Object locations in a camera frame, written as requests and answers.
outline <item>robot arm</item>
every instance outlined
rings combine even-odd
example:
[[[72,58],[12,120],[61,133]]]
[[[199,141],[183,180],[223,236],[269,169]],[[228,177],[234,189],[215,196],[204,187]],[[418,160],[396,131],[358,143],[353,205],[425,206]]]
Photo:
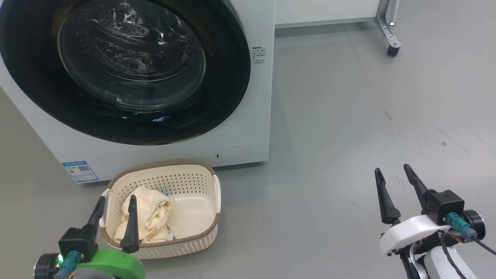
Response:
[[[399,255],[408,279],[475,279],[450,246],[482,240],[486,234],[484,221],[477,212],[464,211],[465,202],[452,191],[428,190],[409,165],[405,164],[404,169],[419,199],[422,215],[401,222],[401,214],[385,187],[384,176],[376,169],[381,220],[392,225],[381,235],[381,252],[387,256]],[[426,254],[416,259],[415,255],[423,253]]]
[[[98,221],[105,197],[100,197],[86,225],[70,228],[59,240],[60,254],[44,254],[35,265],[34,279],[144,279],[146,270],[132,255],[139,250],[137,201],[129,202],[129,220],[120,250],[98,249]]]

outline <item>washing machine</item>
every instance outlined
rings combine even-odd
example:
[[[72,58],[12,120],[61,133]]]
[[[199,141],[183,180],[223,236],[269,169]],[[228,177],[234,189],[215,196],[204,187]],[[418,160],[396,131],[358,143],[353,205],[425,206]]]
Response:
[[[0,86],[75,182],[268,159],[275,0],[0,4]]]

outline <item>cabinet leg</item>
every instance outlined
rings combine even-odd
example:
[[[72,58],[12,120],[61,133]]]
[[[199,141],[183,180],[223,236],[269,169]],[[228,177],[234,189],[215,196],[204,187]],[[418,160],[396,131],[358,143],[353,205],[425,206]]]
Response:
[[[396,15],[398,14],[398,7],[400,6],[400,0],[391,0],[389,7],[389,21],[387,24],[389,26],[396,25]]]
[[[391,1],[396,0],[380,0],[379,8],[377,9],[377,15],[375,16],[374,22],[389,43],[387,54],[389,56],[395,57],[400,50],[401,43],[398,38],[394,36],[393,31],[391,30],[387,22],[386,14]]]

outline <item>gray floor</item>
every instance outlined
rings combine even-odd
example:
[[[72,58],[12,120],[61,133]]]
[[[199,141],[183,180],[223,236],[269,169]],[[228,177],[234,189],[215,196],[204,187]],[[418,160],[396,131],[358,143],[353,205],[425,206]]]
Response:
[[[402,218],[419,215],[403,163],[482,214],[496,247],[495,24],[493,0],[404,0],[395,59],[370,23],[278,30],[270,161],[219,169],[216,242],[146,261],[147,278],[405,278],[379,251],[373,178],[381,167]],[[105,184],[75,185],[3,93],[0,129],[0,273],[30,278]],[[494,277],[494,256],[459,253]]]

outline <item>teal connector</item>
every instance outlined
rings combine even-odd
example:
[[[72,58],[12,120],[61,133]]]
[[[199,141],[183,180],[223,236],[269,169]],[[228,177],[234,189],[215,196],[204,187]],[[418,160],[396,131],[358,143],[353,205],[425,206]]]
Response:
[[[472,229],[470,224],[454,212],[451,212],[446,216],[446,223],[460,232],[467,242],[472,242],[474,241],[472,237],[477,237],[477,232]]]
[[[71,251],[64,259],[63,263],[60,266],[60,270],[57,272],[57,274],[55,274],[54,279],[69,278],[80,261],[81,257],[79,256],[79,253],[77,251]]]

